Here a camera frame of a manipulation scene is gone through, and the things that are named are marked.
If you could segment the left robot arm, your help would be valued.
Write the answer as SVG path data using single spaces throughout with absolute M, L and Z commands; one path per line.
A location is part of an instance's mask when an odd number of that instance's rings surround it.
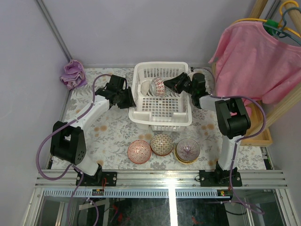
M 50 152 L 60 160 L 76 167 L 87 176 L 87 181 L 97 186 L 102 183 L 102 167 L 87 154 L 85 134 L 92 124 L 116 105 L 119 109 L 135 107 L 131 88 L 126 78 L 111 75 L 104 87 L 95 89 L 92 84 L 92 100 L 68 122 L 57 121 L 53 126 Z

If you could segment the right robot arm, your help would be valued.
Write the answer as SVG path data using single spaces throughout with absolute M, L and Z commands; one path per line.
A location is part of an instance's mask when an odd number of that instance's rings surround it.
M 215 182 L 224 186 L 231 181 L 228 172 L 235 168 L 235 156 L 240 139 L 244 137 L 251 127 L 251 121 L 245 108 L 243 97 L 216 97 L 206 91 L 205 76 L 201 73 L 193 74 L 192 78 L 187 73 L 164 81 L 164 86 L 174 93 L 183 91 L 190 94 L 192 104 L 203 110 L 216 113 L 218 128 L 222 134 L 222 151 L 218 160 L 221 169 L 214 174 Z

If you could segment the white plastic dish rack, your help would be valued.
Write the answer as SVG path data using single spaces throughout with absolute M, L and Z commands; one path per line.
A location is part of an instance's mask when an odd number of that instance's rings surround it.
M 136 107 L 129 108 L 128 116 L 140 129 L 153 131 L 183 131 L 192 123 L 190 96 L 168 91 L 165 97 L 141 94 L 141 84 L 160 77 L 163 81 L 188 73 L 185 62 L 143 62 L 134 68 L 132 94 Z

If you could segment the brown checker pattern bowl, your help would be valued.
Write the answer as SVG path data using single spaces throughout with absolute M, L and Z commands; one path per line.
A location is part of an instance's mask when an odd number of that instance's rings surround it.
M 156 155 L 166 156 L 172 152 L 174 142 L 167 134 L 157 134 L 151 139 L 150 147 Z

